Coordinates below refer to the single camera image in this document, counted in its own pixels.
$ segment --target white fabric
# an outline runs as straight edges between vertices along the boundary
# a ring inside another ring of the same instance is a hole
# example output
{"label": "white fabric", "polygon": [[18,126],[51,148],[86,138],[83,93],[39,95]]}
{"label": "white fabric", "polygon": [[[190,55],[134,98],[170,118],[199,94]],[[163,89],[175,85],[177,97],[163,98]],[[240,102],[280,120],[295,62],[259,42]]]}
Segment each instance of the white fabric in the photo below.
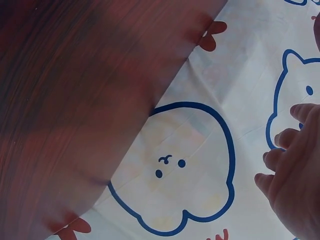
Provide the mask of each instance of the white fabric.
{"label": "white fabric", "polygon": [[106,228],[133,240],[294,239],[254,175],[269,173],[262,154],[275,134],[299,129],[290,106],[320,103],[319,11],[311,0],[227,3],[216,50],[195,48],[158,104],[177,108],[149,118],[96,203]]}

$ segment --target wooden surface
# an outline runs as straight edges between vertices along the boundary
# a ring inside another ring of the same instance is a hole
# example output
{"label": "wooden surface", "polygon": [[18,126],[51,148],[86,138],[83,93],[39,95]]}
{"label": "wooden surface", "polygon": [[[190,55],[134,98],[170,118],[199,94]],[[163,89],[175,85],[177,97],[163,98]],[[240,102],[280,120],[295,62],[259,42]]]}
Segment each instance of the wooden surface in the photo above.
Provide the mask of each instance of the wooden surface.
{"label": "wooden surface", "polygon": [[86,212],[224,0],[0,0],[0,239]]}

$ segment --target cartoon eye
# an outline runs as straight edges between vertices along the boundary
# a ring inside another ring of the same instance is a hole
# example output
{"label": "cartoon eye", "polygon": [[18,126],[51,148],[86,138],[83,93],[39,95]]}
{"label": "cartoon eye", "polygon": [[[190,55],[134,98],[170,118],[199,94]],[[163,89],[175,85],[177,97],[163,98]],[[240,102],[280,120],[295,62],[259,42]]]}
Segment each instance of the cartoon eye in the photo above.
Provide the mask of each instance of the cartoon eye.
{"label": "cartoon eye", "polygon": [[186,166],[186,161],[183,159],[180,159],[178,161],[178,166],[183,169]]}
{"label": "cartoon eye", "polygon": [[306,93],[310,96],[314,94],[314,90],[312,89],[311,86],[306,86],[305,90],[306,90]]}
{"label": "cartoon eye", "polygon": [[162,176],[163,176],[162,171],[159,170],[159,169],[158,169],[157,171],[155,171],[155,176],[156,176],[158,179],[162,178]]}

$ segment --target human hand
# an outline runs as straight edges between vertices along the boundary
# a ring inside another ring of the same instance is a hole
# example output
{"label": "human hand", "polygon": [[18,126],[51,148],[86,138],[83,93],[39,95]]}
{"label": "human hand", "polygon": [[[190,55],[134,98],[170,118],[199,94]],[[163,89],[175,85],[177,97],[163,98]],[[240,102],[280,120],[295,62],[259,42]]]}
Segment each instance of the human hand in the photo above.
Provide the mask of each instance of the human hand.
{"label": "human hand", "polygon": [[298,104],[291,115],[303,124],[274,138],[263,155],[274,175],[258,173],[255,184],[285,227],[301,240],[320,240],[320,105]]}

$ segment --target cartoon cat face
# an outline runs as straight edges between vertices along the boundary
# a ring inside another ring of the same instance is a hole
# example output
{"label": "cartoon cat face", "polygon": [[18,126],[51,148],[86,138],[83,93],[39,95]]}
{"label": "cartoon cat face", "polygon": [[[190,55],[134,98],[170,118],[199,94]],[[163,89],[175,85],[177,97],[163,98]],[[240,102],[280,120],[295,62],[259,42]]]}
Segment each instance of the cartoon cat face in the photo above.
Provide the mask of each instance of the cartoon cat face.
{"label": "cartoon cat face", "polygon": [[303,126],[290,115],[295,104],[320,104],[320,58],[303,59],[288,49],[282,57],[283,72],[275,87],[273,113],[266,125],[266,140],[275,148],[275,135],[286,128],[299,130]]}
{"label": "cartoon cat face", "polygon": [[176,102],[154,110],[109,189],[147,231],[173,236],[190,220],[211,222],[229,209],[234,172],[223,118],[207,105]]}

